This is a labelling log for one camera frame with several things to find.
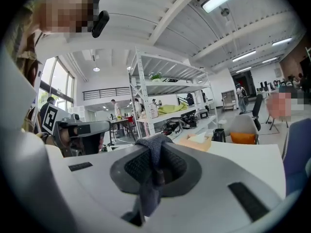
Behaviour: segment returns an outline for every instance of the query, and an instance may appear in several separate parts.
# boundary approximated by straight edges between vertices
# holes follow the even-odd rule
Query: orange cushion
[[[234,143],[238,144],[255,144],[255,134],[247,134],[247,133],[230,133],[231,140]]]

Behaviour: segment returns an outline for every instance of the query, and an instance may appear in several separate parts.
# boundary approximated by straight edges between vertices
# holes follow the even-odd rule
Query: storage box
[[[177,144],[185,146],[185,147],[189,147],[195,150],[203,151],[203,152],[208,151],[211,145],[212,137],[204,136],[205,140],[202,143],[199,143],[199,142],[189,140],[189,138],[193,136],[197,136],[197,135],[188,134],[186,137],[181,138]]]

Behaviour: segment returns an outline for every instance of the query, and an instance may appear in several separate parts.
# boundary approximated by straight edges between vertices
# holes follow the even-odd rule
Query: white chair
[[[230,132],[255,134],[255,144],[259,144],[257,127],[254,120],[247,114],[236,116],[230,127],[225,130],[226,142],[233,143]]]

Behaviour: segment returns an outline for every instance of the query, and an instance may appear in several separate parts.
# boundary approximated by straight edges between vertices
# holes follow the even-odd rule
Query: large window
[[[55,105],[68,111],[73,105],[74,78],[58,57],[48,59],[44,65],[38,94],[39,109],[49,96],[55,98]]]

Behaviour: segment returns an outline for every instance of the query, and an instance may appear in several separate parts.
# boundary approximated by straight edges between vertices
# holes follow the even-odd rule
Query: green cloth
[[[176,111],[183,111],[187,110],[188,106],[182,102],[180,105],[163,105],[158,109],[159,115],[167,114],[167,113],[173,113]]]

